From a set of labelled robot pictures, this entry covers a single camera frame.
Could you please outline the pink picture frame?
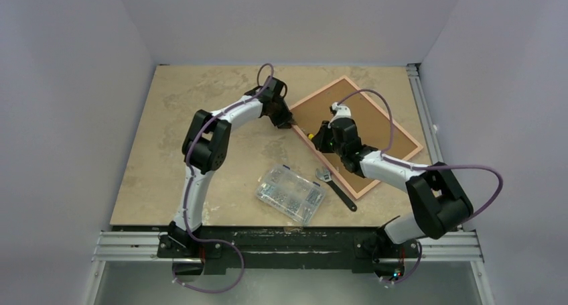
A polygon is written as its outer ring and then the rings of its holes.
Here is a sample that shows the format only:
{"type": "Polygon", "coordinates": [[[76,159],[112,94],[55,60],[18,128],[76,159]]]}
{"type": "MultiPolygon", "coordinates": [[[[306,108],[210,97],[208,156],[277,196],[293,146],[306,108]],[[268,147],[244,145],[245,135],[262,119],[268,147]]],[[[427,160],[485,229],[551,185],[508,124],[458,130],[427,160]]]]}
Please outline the pink picture frame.
{"type": "MultiPolygon", "coordinates": [[[[362,178],[349,172],[336,153],[322,153],[316,150],[308,135],[316,134],[324,121],[332,120],[330,109],[332,103],[342,100],[358,89],[347,76],[342,76],[290,107],[296,122],[296,126],[293,127],[295,132],[354,199],[362,198],[377,186],[379,181],[362,178]]],[[[391,132],[388,111],[380,107],[367,92],[352,95],[343,104],[351,112],[356,131],[350,130],[339,134],[345,139],[359,137],[361,145],[384,149],[389,143],[391,132]]],[[[424,150],[424,145],[398,122],[394,121],[393,126],[393,144],[387,154],[400,160],[411,161],[424,150]]]]}

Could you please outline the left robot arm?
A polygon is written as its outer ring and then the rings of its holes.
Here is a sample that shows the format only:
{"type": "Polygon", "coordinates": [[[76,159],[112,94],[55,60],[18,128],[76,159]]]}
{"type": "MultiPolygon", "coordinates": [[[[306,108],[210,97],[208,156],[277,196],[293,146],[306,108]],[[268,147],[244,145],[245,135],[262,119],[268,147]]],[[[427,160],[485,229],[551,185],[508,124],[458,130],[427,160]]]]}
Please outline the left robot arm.
{"type": "Polygon", "coordinates": [[[167,246],[182,257],[192,257],[199,251],[200,240],[194,235],[202,225],[202,211],[212,177],[224,163],[231,132],[261,117],[268,117],[278,129],[295,124],[285,102],[287,85],[268,77],[264,85],[256,86],[233,104],[216,110],[199,110],[194,115],[184,142],[182,154],[186,177],[180,207],[167,230],[167,246]]]}

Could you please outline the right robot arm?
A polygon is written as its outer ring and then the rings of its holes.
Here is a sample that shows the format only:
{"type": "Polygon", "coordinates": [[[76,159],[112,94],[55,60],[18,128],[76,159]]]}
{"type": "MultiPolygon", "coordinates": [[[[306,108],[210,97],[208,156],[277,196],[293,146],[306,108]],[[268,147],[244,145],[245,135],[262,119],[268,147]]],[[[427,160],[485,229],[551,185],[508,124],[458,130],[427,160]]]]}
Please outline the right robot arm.
{"type": "Polygon", "coordinates": [[[409,240],[438,239],[474,213],[447,165],[412,164],[364,145],[351,118],[323,121],[319,131],[308,137],[317,151],[336,154],[347,171],[407,193],[412,211],[385,224],[384,233],[376,238],[376,247],[385,256],[394,255],[409,240]]]}

